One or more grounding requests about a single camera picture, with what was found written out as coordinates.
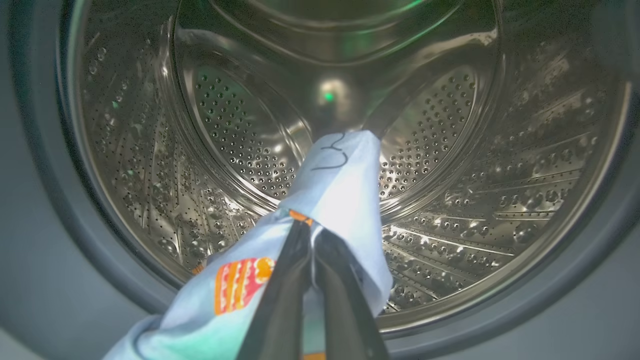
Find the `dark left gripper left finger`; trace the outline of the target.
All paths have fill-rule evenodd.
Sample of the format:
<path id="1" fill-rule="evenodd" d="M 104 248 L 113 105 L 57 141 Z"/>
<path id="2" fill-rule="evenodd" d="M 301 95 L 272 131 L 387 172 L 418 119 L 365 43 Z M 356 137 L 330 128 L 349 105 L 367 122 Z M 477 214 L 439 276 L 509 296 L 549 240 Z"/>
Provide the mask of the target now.
<path id="1" fill-rule="evenodd" d="M 254 312 L 237 360 L 302 360 L 304 295 L 311 285 L 311 227 L 295 220 Z"/>

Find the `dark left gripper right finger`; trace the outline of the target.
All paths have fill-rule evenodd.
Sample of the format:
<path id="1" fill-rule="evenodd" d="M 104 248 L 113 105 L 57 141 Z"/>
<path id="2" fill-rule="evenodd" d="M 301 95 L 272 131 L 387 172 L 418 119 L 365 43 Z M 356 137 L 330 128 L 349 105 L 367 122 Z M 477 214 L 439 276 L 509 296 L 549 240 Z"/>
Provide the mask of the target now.
<path id="1" fill-rule="evenodd" d="M 323 229 L 313 244 L 313 282 L 323 297 L 326 360 L 390 360 L 345 242 Z"/>

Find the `blue printed garment with squiggle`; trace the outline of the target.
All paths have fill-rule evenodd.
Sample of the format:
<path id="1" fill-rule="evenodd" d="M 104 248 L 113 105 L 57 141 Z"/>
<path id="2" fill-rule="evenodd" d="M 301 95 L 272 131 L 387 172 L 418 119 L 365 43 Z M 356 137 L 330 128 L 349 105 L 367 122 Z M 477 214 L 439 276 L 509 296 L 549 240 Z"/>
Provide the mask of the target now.
<path id="1" fill-rule="evenodd" d="M 370 131 L 321 137 L 290 190 L 236 244 L 210 260 L 167 312 L 135 324 L 103 360 L 237 360 L 295 220 L 310 226 L 311 283 L 303 297 L 302 360 L 324 360 L 323 295 L 314 284 L 314 241 L 329 230 L 344 241 L 374 321 L 393 276 L 384 256 L 378 169 L 380 140 Z"/>

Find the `stainless steel washing machine drum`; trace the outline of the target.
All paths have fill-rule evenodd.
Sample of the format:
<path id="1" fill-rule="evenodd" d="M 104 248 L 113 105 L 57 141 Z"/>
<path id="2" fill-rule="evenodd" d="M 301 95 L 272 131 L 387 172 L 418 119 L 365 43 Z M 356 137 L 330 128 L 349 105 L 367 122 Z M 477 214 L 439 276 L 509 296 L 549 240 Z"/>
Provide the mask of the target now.
<path id="1" fill-rule="evenodd" d="M 578 225 L 632 86 L 602 0 L 74 0 L 82 167 L 169 297 L 290 194 L 332 132 L 381 141 L 385 333 L 498 292 Z"/>

